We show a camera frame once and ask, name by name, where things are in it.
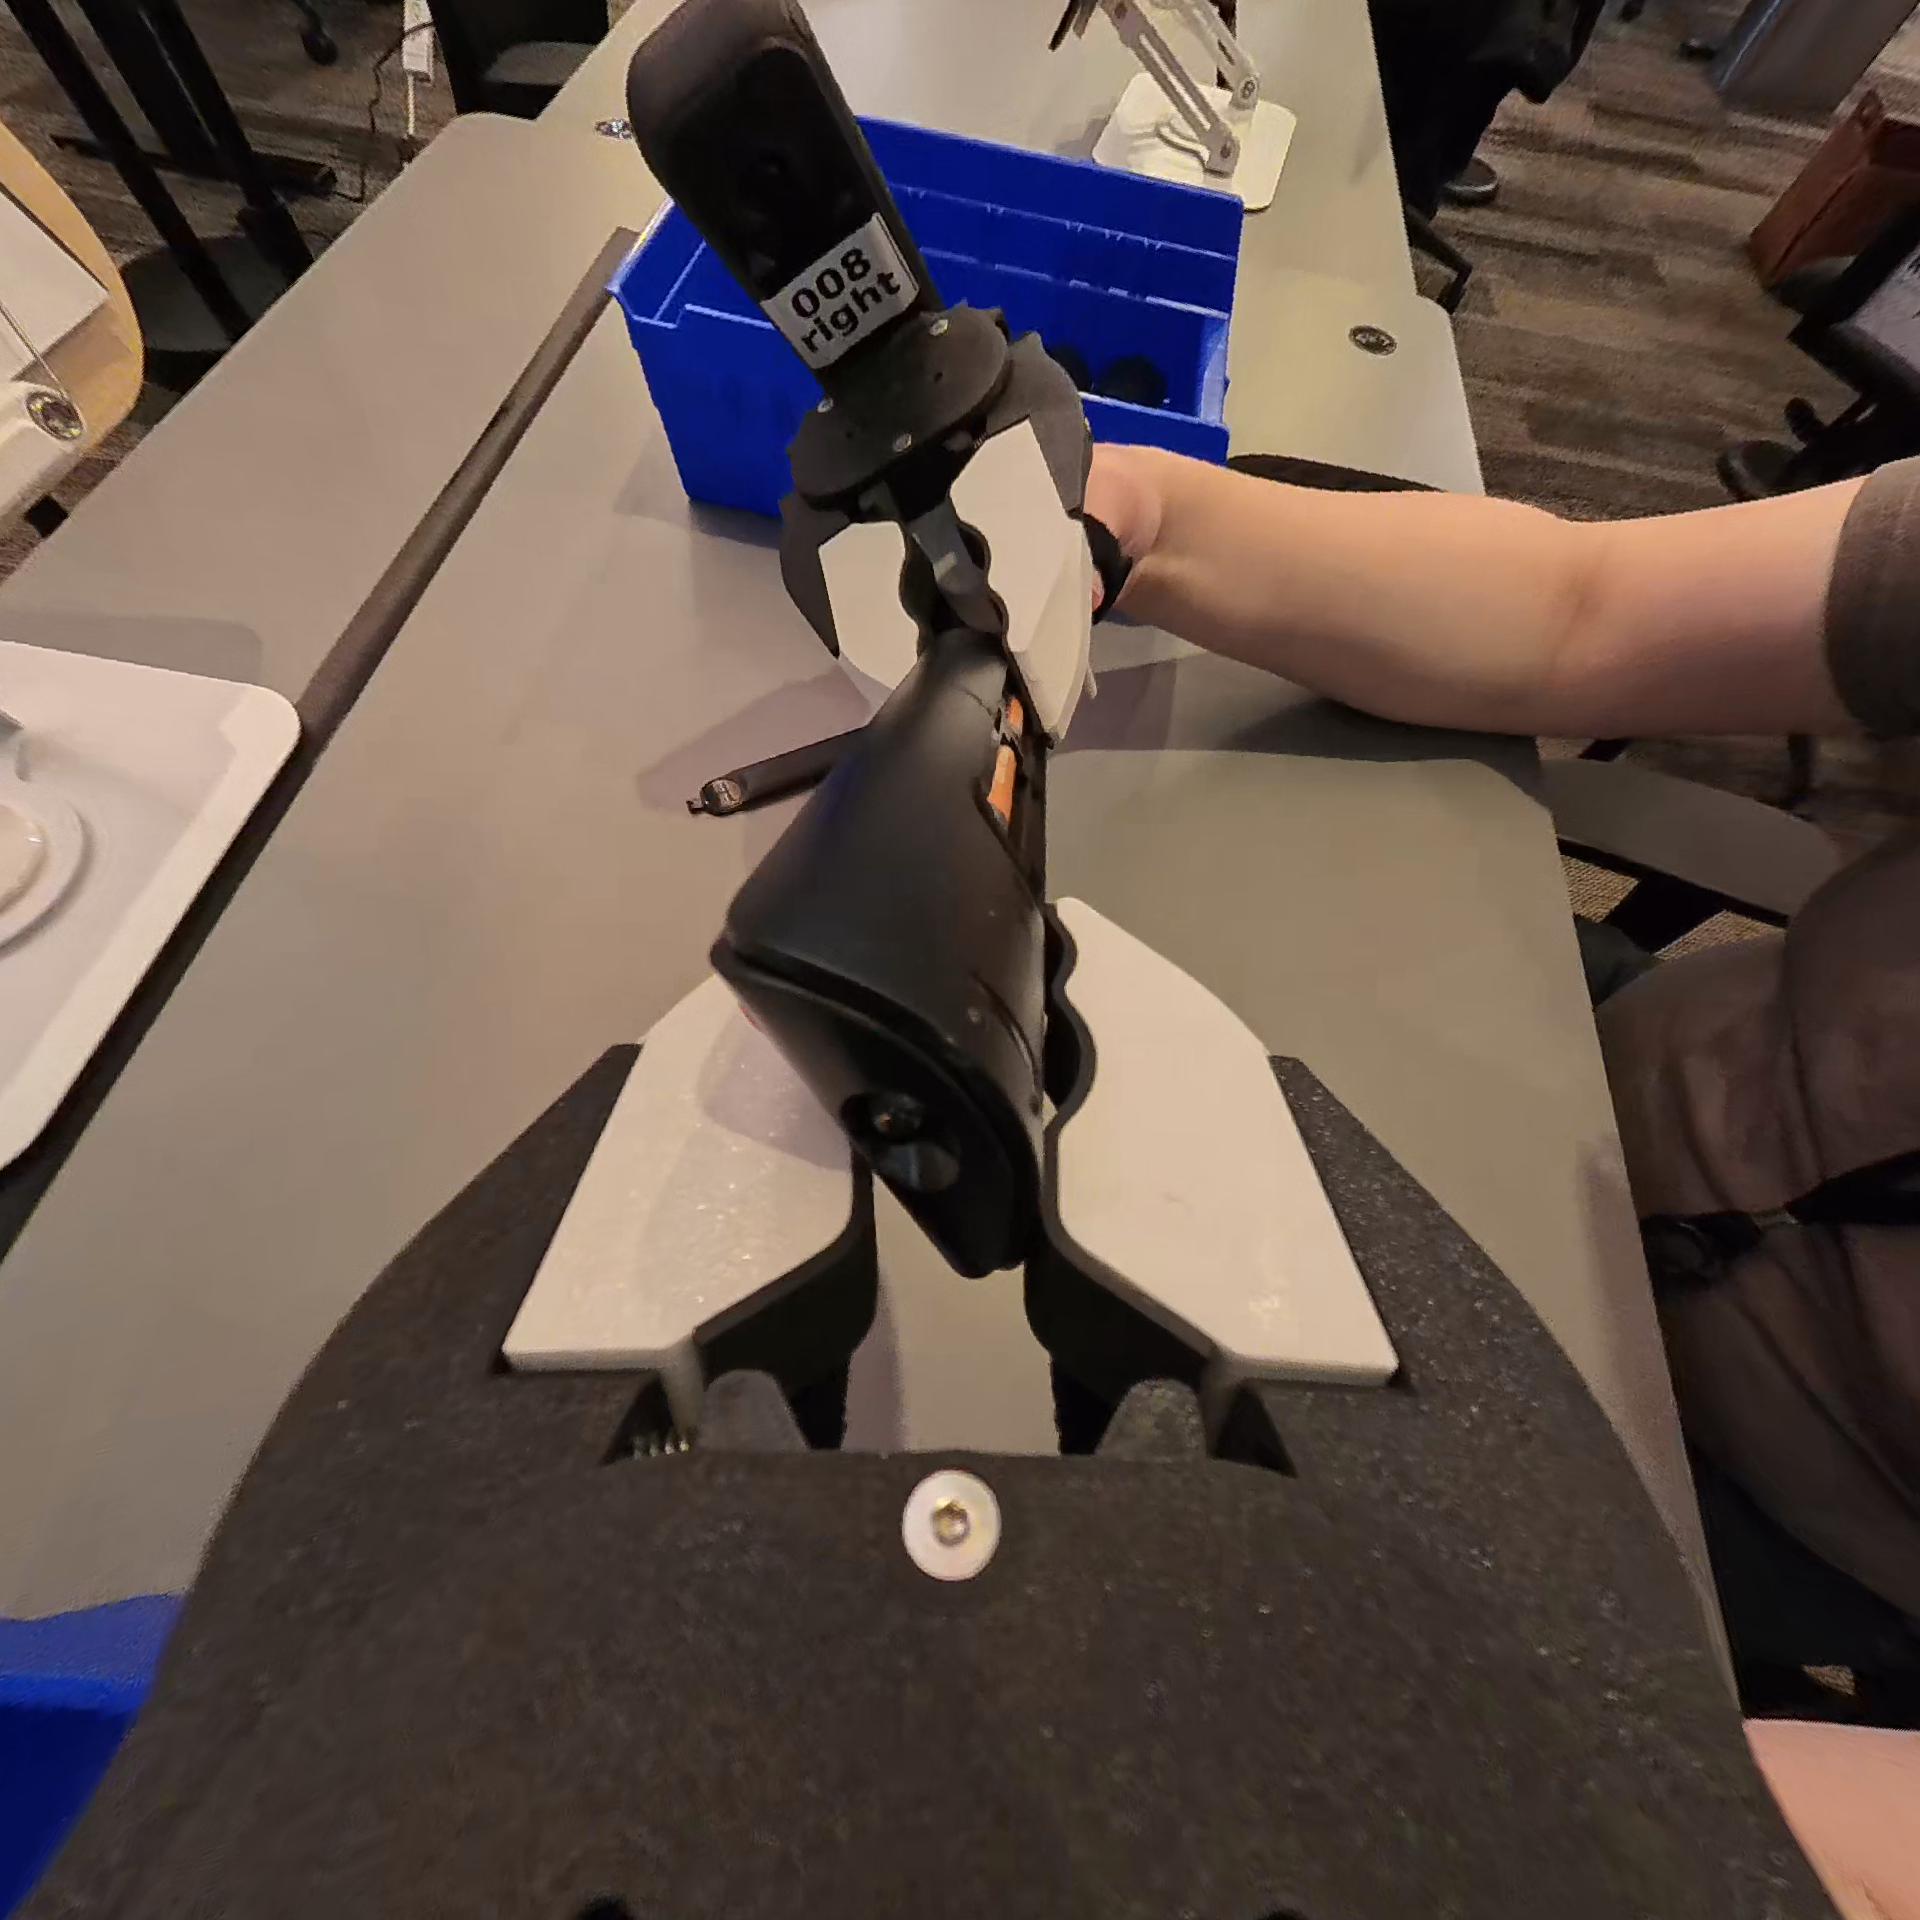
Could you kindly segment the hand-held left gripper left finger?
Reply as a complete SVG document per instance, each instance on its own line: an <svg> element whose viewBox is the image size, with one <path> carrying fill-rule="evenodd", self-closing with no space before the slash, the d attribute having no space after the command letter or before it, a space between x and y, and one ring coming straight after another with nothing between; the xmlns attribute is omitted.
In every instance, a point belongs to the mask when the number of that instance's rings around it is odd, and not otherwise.
<svg viewBox="0 0 1920 1920"><path fill-rule="evenodd" d="M813 1450L873 1328L873 1177L717 976L663 1016L502 1339L517 1374L645 1374L689 1440L721 1376L775 1379Z"/></svg>

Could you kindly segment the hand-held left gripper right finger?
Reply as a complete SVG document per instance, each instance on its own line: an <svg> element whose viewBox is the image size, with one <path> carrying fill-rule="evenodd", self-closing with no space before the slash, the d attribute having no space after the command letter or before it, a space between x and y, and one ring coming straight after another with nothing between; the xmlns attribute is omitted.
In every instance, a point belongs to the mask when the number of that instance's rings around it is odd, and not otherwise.
<svg viewBox="0 0 1920 1920"><path fill-rule="evenodd" d="M1081 899L1047 934L1028 1325L1063 1445L1150 1381L1210 1440L1252 1387L1388 1387L1401 1357L1255 1029Z"/></svg>

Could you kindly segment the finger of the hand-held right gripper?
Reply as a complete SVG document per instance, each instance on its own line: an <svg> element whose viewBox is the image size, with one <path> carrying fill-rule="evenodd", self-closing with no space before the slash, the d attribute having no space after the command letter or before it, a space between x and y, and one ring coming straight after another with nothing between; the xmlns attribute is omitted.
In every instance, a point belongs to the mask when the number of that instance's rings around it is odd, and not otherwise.
<svg viewBox="0 0 1920 1920"><path fill-rule="evenodd" d="M1056 485L1032 420L984 440L952 482L952 508L984 547L1002 649L1049 748L1065 740L1093 678L1087 536Z"/></svg>
<svg viewBox="0 0 1920 1920"><path fill-rule="evenodd" d="M937 600L898 522L782 505L782 582L855 690L895 690L917 665Z"/></svg>

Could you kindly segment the blue plastic bin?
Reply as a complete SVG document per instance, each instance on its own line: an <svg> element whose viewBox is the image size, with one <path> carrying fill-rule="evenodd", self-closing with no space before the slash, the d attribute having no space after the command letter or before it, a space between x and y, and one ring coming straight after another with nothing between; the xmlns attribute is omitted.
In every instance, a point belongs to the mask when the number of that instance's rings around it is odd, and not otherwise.
<svg viewBox="0 0 1920 1920"><path fill-rule="evenodd" d="M24 1899L96 1792L182 1601L134 1595L1 1621L1 1913Z"/></svg>
<svg viewBox="0 0 1920 1920"><path fill-rule="evenodd" d="M1093 441L1228 460L1234 197L877 116L862 128L945 299L1093 352L1206 349L1215 426L1109 414L1081 396ZM785 446L817 381L671 206L610 296L688 498L775 517L792 488Z"/></svg>

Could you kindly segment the black remote battery cover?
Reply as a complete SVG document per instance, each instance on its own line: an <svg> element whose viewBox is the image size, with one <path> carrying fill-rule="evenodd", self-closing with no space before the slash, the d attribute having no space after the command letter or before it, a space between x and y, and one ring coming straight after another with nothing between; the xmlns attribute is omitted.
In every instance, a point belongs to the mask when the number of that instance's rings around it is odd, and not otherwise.
<svg viewBox="0 0 1920 1920"><path fill-rule="evenodd" d="M685 810L695 819L730 819L740 812L806 793L828 779L860 746L862 730L809 740L769 760L756 760L705 779Z"/></svg>

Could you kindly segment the person's left forearm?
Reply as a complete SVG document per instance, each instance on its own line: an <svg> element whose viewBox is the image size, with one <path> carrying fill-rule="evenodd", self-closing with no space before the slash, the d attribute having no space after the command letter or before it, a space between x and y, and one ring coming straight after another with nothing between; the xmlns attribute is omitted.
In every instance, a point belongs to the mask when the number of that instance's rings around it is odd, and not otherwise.
<svg viewBox="0 0 1920 1920"><path fill-rule="evenodd" d="M1748 1718L1786 1827L1847 1918L1918 1916L1918 1732Z"/></svg>

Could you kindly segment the person's right hand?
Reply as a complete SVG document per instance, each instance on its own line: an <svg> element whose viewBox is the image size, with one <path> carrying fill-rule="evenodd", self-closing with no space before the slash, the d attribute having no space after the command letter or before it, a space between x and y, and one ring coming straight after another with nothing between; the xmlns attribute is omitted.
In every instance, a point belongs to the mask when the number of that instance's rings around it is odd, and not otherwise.
<svg viewBox="0 0 1920 1920"><path fill-rule="evenodd" d="M1178 476L1176 458L1160 449L1097 441L1077 518L1093 561L1093 621L1116 613L1140 562L1160 536L1168 480Z"/></svg>

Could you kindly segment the white stand with black rod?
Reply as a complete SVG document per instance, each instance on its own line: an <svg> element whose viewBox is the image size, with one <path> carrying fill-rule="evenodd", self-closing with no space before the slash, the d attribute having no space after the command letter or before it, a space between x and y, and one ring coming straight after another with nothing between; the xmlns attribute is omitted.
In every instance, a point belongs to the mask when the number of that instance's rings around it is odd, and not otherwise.
<svg viewBox="0 0 1920 1920"><path fill-rule="evenodd" d="M1094 137L1103 169L1196 185L1269 210L1297 120L1264 98L1257 62L1236 36L1234 3L1068 3L1047 49L1082 40L1103 17L1135 75Z"/></svg>

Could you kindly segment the brown cardboard box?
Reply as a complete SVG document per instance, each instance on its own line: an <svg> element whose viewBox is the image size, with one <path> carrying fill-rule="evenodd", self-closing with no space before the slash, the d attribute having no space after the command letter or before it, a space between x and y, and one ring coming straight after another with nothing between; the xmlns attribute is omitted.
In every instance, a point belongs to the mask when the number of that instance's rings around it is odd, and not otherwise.
<svg viewBox="0 0 1920 1920"><path fill-rule="evenodd" d="M1768 292L1854 259L1918 203L1918 123L1868 86L1748 234L1744 252Z"/></svg>

